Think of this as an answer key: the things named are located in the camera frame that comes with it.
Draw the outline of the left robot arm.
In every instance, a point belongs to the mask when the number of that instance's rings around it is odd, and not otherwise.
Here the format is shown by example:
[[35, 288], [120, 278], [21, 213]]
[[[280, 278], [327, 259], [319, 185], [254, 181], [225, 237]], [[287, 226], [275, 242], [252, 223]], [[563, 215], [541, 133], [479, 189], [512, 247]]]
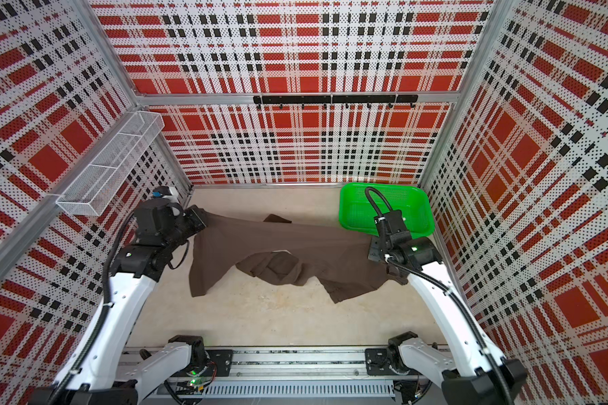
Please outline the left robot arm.
[[179, 371], [207, 365], [203, 340], [176, 336], [136, 366], [121, 367], [125, 344], [173, 253], [206, 227], [204, 211], [182, 207], [174, 187], [157, 187], [127, 217], [137, 228], [121, 246], [118, 231], [102, 270], [103, 298], [96, 314], [52, 386], [40, 387], [30, 404], [140, 404]]

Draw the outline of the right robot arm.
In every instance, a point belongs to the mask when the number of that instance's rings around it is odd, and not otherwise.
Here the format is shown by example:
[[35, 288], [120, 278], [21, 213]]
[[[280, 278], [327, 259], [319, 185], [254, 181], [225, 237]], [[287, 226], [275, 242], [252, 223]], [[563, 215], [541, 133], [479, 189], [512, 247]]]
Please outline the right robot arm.
[[449, 346], [425, 343], [413, 332], [388, 341], [382, 359], [368, 356], [368, 372], [416, 372], [441, 389], [447, 404], [512, 404], [528, 374], [486, 335], [452, 283], [449, 270], [426, 237], [392, 245], [374, 236], [368, 257], [405, 276], [420, 295]]

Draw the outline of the brown trousers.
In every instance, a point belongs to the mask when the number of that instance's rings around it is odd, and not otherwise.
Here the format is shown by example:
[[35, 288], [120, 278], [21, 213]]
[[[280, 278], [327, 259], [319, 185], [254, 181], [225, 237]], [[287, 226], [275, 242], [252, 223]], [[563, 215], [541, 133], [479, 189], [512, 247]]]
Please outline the brown trousers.
[[316, 278], [334, 303], [388, 281], [407, 285], [387, 264], [369, 260], [371, 242], [371, 236], [347, 229], [209, 214], [207, 228], [194, 238], [190, 293], [206, 295], [231, 268], [270, 285], [303, 286]]

